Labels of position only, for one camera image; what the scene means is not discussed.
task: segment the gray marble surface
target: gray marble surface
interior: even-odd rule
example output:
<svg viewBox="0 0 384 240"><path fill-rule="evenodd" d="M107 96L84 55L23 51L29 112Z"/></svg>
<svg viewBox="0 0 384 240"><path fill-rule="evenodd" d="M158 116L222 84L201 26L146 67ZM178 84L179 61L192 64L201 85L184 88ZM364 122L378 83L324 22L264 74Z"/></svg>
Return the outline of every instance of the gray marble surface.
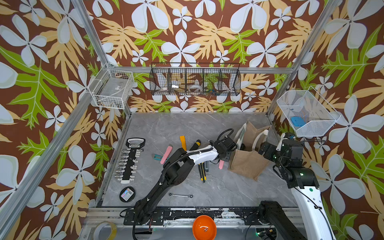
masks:
<svg viewBox="0 0 384 240"><path fill-rule="evenodd" d="M167 146L172 144L172 155L181 147L179 136L185 136L188 149L197 139L200 139L202 147L205 147L208 145L208 140L216 140L218 135L228 128L235 129L232 135L235 137L236 132L247 120L250 120L256 128L268 125L267 118L262 113L133 114L128 131L126 134L122 134L121 140L126 142L127 138L132 137L146 139L144 152L138 158L137 172L134 174L135 181L131 184L121 184L113 177L103 196L102 206L133 206L137 200L145 197L158 181L162 171L160 161L154 160L151 154L163 155ZM268 138L270 142L274 143L273 137L268 136ZM259 176L258 181L254 181L228 171L227 162L221 170L218 165L209 163L207 181L204 184L200 180L198 166L195 166L182 184L169 190L174 194L193 194L194 197L187 199L166 194L158 205L173 207L255 206L262 200L274 200L283 207L297 206L285 181L272 171L272 165L271 162L271 165ZM126 186L132 186L136 190L134 200L129 203L119 200L119 193Z"/></svg>

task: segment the yellow handle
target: yellow handle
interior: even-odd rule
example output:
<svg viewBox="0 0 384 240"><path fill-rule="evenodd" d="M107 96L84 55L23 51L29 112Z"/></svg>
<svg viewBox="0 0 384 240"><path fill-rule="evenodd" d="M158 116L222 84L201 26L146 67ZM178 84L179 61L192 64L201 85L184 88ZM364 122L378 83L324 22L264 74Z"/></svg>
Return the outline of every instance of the yellow handle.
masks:
<svg viewBox="0 0 384 240"><path fill-rule="evenodd" d="M186 151L187 144L185 143L185 136L180 136L180 141L181 141L181 147Z"/></svg>

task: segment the combination wrench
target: combination wrench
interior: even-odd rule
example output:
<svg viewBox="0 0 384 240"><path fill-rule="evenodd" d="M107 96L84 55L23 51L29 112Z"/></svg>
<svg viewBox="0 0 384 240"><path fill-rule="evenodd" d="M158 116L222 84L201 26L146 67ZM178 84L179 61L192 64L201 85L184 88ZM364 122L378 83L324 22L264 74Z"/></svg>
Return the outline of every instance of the combination wrench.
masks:
<svg viewBox="0 0 384 240"><path fill-rule="evenodd" d="M168 195L170 196L175 196L175 197L189 197L189 198L193 198L193 195L190 194L190 195L182 195L182 194L173 194L173 193L169 193Z"/></svg>

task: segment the blue object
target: blue object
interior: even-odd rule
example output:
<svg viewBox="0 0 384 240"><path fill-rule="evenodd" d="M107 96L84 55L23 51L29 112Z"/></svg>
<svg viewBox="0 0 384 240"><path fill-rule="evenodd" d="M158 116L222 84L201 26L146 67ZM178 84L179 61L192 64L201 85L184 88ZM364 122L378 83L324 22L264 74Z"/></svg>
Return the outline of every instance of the blue object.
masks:
<svg viewBox="0 0 384 240"><path fill-rule="evenodd" d="M295 127L302 127L305 125L305 121L301 117L291 117L291 121Z"/></svg>

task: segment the tape roll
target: tape roll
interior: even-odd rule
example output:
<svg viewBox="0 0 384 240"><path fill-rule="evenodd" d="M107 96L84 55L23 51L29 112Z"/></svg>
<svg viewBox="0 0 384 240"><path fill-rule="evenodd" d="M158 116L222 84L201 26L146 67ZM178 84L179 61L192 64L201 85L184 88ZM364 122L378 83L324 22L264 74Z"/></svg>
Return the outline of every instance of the tape roll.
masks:
<svg viewBox="0 0 384 240"><path fill-rule="evenodd" d="M100 231L103 227L105 227L107 225L111 227L111 234L107 237L106 240L113 240L116 237L116 233L118 231L116 224L114 224L113 222L104 221L104 222L99 223L99 225L97 225L95 231L93 232L93 239L94 240L100 240L99 239Z"/></svg>

